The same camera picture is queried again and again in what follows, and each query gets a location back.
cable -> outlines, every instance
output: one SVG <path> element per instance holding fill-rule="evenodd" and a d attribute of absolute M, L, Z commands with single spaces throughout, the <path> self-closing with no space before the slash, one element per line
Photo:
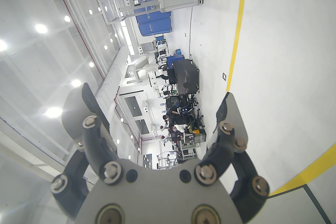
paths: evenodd
<path fill-rule="evenodd" d="M 189 59 L 190 59 L 190 40 L 191 40 L 191 19 L 192 19 L 192 8 L 191 7 L 191 14 L 190 14 L 190 29 L 189 29 Z"/>

window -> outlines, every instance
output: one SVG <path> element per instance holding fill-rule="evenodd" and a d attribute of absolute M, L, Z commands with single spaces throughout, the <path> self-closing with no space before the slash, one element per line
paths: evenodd
<path fill-rule="evenodd" d="M 135 123 L 137 124 L 139 131 L 142 135 L 149 134 L 149 130 L 147 128 L 147 125 L 144 119 L 136 120 Z"/>
<path fill-rule="evenodd" d="M 135 96 L 125 98 L 125 101 L 133 117 L 142 115 Z"/>

blue cabinet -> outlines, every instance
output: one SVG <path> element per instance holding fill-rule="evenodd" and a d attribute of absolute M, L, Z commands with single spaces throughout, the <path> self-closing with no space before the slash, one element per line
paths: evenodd
<path fill-rule="evenodd" d="M 142 36 L 167 33 L 171 30 L 171 12 L 160 11 L 136 16 Z"/>

person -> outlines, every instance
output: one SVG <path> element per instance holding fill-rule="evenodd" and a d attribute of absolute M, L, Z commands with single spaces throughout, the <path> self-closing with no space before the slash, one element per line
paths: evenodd
<path fill-rule="evenodd" d="M 167 113 L 162 116 L 162 118 L 163 120 L 169 120 L 170 129 L 172 129 L 174 124 L 176 125 L 188 124 L 193 120 L 193 117 L 191 115 L 178 114 L 176 106 L 173 106 L 171 109 L 169 109 Z"/>

red pipe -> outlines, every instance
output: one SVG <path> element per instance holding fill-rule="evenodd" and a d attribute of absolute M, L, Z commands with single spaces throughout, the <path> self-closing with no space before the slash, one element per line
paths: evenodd
<path fill-rule="evenodd" d="M 85 47 L 86 47 L 86 49 L 87 49 L 87 51 L 88 51 L 88 53 L 89 53 L 90 57 L 92 58 L 92 61 L 93 61 L 93 63 L 94 63 L 94 64 L 95 64 L 95 66 L 97 67 L 97 70 L 98 70 L 98 72 L 99 72 L 100 76 L 101 76 L 101 77 L 102 77 L 102 79 L 104 80 L 104 77 L 103 77 L 102 73 L 99 71 L 99 68 L 98 68 L 98 66 L 97 66 L 96 62 L 95 62 L 95 60 L 93 59 L 93 56 L 91 55 L 91 53 L 90 53 L 90 51 L 89 51 L 89 48 L 87 47 L 87 45 L 86 45 L 86 43 L 85 43 L 85 41 L 84 41 L 84 39 L 83 39 L 83 36 L 81 35 L 81 33 L 80 33 L 80 31 L 79 31 L 79 28 L 78 28 L 78 26 L 77 26 L 76 22 L 74 21 L 74 19 L 73 19 L 72 15 L 71 15 L 70 9 L 68 8 L 68 6 L 67 6 L 67 4 L 66 4 L 66 1 L 65 1 L 65 0 L 63 0 L 63 2 L 64 2 L 64 4 L 65 4 L 65 7 L 66 7 L 67 11 L 69 12 L 69 15 L 70 15 L 70 18 L 71 18 L 71 19 L 72 19 L 72 21 L 73 21 L 73 24 L 75 25 L 75 27 L 76 27 L 76 29 L 77 29 L 77 31 L 78 31 L 78 33 L 79 33 L 79 36 L 82 38 L 82 41 L 83 41 L 83 43 L 84 43 L 84 45 L 85 45 Z"/>
<path fill-rule="evenodd" d="M 115 105 L 115 110 L 116 110 L 117 114 L 119 115 L 119 118 L 121 118 L 121 115 L 120 115 L 120 113 L 119 113 L 118 110 L 117 110 L 118 103 L 117 103 L 117 101 L 116 101 L 117 96 L 118 96 L 119 89 L 120 89 L 120 86 L 118 87 L 117 93 L 116 93 L 115 98 L 114 98 L 113 100 L 114 100 L 114 102 L 115 102 L 115 104 L 116 104 L 116 105 Z M 136 143 L 138 144 L 138 147 L 140 147 L 140 146 L 139 146 L 139 141 L 138 141 L 138 139 L 136 138 L 136 136 L 134 135 L 134 133 L 133 133 L 131 127 L 129 126 L 129 124 L 127 124 L 127 123 L 125 123 L 125 122 L 122 122 L 122 123 L 124 123 L 124 124 L 126 124 L 126 125 L 128 126 L 128 128 L 129 128 L 129 130 L 131 131 L 131 133 L 132 133 L 132 135 L 133 135 L 133 137 L 134 137 Z"/>

